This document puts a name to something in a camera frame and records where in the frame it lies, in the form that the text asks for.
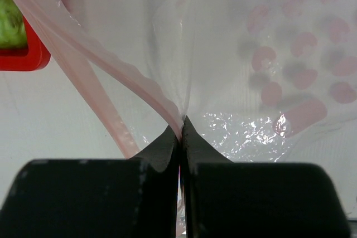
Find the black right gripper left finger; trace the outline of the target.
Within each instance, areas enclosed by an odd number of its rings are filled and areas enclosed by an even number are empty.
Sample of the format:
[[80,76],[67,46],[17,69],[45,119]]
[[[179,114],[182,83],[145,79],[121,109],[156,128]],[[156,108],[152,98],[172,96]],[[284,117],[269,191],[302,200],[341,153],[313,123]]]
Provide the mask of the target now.
[[167,128],[129,159],[37,159],[15,176],[2,237],[175,237],[179,142]]

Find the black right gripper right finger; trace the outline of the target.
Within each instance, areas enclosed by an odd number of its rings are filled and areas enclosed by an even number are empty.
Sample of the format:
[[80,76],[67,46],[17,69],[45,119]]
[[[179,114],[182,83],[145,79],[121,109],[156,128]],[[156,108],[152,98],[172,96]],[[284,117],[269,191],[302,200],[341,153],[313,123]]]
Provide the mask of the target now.
[[232,162],[182,129],[188,237],[350,237],[332,180],[311,163]]

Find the clear zip top bag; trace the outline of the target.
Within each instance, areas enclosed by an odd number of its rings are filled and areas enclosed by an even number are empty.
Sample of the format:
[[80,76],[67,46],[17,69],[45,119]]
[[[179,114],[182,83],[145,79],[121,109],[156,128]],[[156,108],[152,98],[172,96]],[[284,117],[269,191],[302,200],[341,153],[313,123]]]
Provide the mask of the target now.
[[168,127],[233,161],[356,154],[356,0],[13,0],[130,157]]

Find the green custard apple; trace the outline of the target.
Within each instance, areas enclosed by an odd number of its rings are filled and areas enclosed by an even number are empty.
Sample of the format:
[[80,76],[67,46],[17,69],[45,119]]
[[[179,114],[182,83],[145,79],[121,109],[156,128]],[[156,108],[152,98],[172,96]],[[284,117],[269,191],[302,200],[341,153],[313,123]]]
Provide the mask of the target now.
[[23,15],[13,0],[1,1],[1,49],[27,47],[27,37]]

